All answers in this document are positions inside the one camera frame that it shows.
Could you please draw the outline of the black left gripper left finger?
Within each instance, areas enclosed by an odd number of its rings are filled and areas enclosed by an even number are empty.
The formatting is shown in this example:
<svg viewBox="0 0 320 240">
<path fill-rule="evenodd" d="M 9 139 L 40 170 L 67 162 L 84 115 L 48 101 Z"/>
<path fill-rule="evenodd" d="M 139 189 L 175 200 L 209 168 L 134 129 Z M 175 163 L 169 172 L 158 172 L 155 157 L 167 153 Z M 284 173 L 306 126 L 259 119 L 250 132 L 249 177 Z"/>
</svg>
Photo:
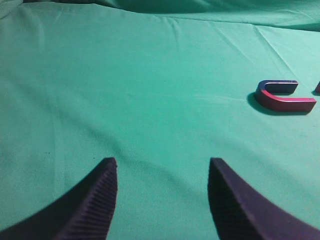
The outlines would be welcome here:
<svg viewBox="0 0 320 240">
<path fill-rule="evenodd" d="M 104 158 L 63 196 L 0 232 L 2 240 L 105 240 L 116 208 L 117 161 Z"/>
</svg>

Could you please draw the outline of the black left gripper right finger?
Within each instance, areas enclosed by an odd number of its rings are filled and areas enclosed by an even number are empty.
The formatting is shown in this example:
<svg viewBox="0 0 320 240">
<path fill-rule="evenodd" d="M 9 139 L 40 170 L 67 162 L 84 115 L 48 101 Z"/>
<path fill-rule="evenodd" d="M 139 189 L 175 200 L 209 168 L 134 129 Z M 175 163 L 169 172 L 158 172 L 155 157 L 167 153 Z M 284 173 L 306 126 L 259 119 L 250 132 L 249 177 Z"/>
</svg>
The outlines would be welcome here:
<svg viewBox="0 0 320 240">
<path fill-rule="evenodd" d="M 212 157 L 208 202 L 221 240 L 318 240 L 320 230 L 252 188 L 223 159 Z"/>
</svg>

